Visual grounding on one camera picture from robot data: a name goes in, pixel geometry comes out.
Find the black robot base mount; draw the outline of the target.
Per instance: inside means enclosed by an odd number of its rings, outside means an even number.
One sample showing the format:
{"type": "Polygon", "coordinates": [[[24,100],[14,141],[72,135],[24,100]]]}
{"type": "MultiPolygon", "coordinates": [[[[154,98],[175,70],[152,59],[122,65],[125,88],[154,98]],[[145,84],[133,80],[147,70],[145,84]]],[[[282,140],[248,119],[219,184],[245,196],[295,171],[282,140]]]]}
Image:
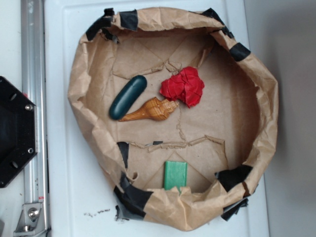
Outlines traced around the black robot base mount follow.
{"type": "Polygon", "coordinates": [[[0,187],[7,187],[37,152],[36,105],[1,77],[0,187]]]}

